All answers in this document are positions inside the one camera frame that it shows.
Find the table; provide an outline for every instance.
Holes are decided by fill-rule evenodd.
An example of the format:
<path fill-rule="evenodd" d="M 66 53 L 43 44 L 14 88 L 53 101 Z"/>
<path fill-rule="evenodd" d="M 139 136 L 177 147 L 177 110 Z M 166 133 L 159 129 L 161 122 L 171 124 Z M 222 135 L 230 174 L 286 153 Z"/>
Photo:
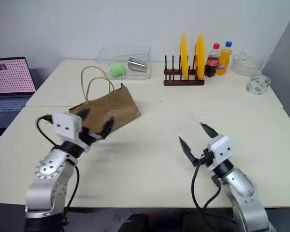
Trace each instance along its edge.
<path fill-rule="evenodd" d="M 44 84 L 27 102 L 27 106 L 75 106 L 84 102 L 80 73 L 86 66 L 99 63 L 92 60 L 64 60 Z M 248 107 L 262 110 L 282 109 L 283 106 L 271 88 L 260 96 L 248 93 L 245 88 L 250 77 L 239 76 L 228 70 L 224 76 L 205 77 L 204 86 L 165 87 L 163 62 L 153 63 L 152 77 L 148 80 L 112 80 L 115 88 L 123 83 L 129 89 L 138 107 Z M 101 71 L 87 69 L 84 86 Z M 89 98 L 96 99 L 108 93 L 108 83 L 96 80 L 92 83 Z"/>
<path fill-rule="evenodd" d="M 25 204 L 36 163 L 51 144 L 35 127 L 37 117 L 68 107 L 26 106 L 0 139 L 0 203 Z M 290 119 L 283 109 L 241 107 L 139 107 L 141 117 L 93 144 L 79 159 L 75 207 L 194 207 L 194 168 L 181 150 L 180 135 L 199 156 L 209 141 L 199 122 L 234 139 L 233 164 L 259 186 L 265 207 L 290 206 Z M 50 124 L 41 125 L 59 143 Z M 216 192 L 202 167 L 196 182 L 201 205 Z M 75 185 L 68 185 L 67 199 Z M 225 194 L 212 207 L 231 206 Z"/>

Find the floor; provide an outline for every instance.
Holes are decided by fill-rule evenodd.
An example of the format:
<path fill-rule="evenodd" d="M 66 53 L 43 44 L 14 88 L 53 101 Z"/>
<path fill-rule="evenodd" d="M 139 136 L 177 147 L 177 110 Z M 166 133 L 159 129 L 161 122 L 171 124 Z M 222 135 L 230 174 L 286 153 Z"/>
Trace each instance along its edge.
<path fill-rule="evenodd" d="M 23 205 L 0 204 L 0 232 L 23 231 Z M 117 232 L 132 214 L 145 213 L 151 232 L 180 232 L 180 219 L 187 209 L 182 208 L 72 208 L 68 213 L 66 232 Z M 228 209 L 210 209 L 225 215 Z M 270 221 L 278 232 L 290 232 L 290 208 L 267 209 Z"/>

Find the laptop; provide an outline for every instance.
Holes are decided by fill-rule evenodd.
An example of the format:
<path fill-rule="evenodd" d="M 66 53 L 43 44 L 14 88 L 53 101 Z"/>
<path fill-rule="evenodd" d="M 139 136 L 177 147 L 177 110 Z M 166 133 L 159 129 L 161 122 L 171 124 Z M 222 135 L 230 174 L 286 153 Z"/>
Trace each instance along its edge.
<path fill-rule="evenodd" d="M 24 57 L 0 58 L 0 128 L 7 128 L 35 93 Z"/>

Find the blue bottle cap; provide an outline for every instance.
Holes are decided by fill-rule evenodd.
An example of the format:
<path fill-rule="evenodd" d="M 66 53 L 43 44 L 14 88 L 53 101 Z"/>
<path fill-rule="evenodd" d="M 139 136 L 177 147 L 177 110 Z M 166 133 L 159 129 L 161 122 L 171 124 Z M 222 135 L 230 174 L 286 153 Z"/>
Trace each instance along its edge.
<path fill-rule="evenodd" d="M 226 47 L 231 47 L 232 46 L 232 42 L 231 41 L 227 41 L 226 42 Z"/>

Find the green ball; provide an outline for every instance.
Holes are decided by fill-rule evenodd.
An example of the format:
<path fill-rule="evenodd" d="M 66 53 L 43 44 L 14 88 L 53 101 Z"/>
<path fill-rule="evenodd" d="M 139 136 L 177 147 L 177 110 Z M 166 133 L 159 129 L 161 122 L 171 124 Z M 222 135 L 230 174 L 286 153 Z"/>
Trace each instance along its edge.
<path fill-rule="evenodd" d="M 110 74 L 112 77 L 123 76 L 125 74 L 125 67 L 122 64 L 112 64 Z"/>

